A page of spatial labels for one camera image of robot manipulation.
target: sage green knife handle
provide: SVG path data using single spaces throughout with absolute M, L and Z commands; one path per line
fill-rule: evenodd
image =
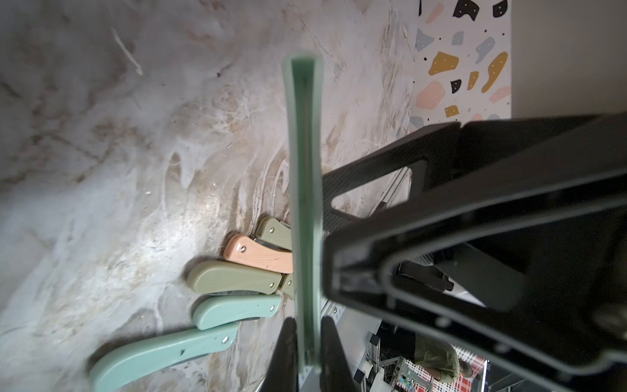
M 294 286 L 296 286 L 296 280 L 294 279 L 294 274 L 290 273 L 284 276 L 278 289 L 289 295 L 291 299 L 294 299 Z
M 187 285 L 199 294 L 251 290 L 264 294 L 277 291 L 281 274 L 242 264 L 210 260 L 196 265 L 187 276 Z
M 292 231 L 272 217 L 261 221 L 255 236 L 271 245 L 292 250 Z

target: person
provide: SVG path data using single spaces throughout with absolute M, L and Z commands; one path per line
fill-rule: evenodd
M 393 333 L 391 327 L 384 326 L 377 336 L 381 339 L 381 351 L 390 358 L 401 356 L 413 361 L 441 383 L 452 383 L 460 374 L 466 378 L 473 375 L 472 366 L 459 359 L 453 346 L 445 341 L 402 328 Z

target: green acrylic plate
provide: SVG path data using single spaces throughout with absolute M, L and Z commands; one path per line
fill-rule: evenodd
M 290 223 L 296 276 L 298 369 L 320 369 L 322 60 L 297 53 L 283 61 L 290 136 Z

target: marble surface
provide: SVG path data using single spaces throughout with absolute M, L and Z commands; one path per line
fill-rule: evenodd
M 323 171 L 414 130 L 418 6 L 1 2 L 3 390 L 88 391 L 113 347 L 192 326 L 190 265 L 262 216 L 289 221 L 287 53 L 324 59 Z M 339 206 L 367 215 L 383 188 Z M 122 390 L 252 391 L 293 313 L 284 298 L 227 351 Z

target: mint green knife handle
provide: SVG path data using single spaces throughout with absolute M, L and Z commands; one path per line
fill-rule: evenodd
M 153 337 L 113 350 L 89 373 L 94 392 L 108 392 L 131 381 L 198 356 L 229 348 L 240 323 L 234 322 L 205 331 L 190 329 Z
M 224 295 L 198 305 L 192 320 L 198 329 L 213 328 L 252 317 L 272 317 L 280 304 L 280 295 Z

